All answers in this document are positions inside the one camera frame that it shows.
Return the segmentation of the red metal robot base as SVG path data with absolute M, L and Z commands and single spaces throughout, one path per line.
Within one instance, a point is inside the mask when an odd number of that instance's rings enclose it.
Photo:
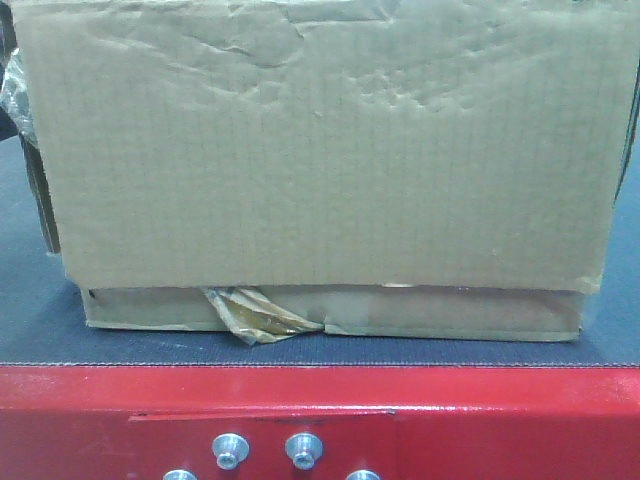
M 285 452 L 321 439 L 311 470 Z M 248 458 L 225 471 L 213 440 Z M 87 367 L 1 370 L 5 479 L 635 479 L 635 368 Z

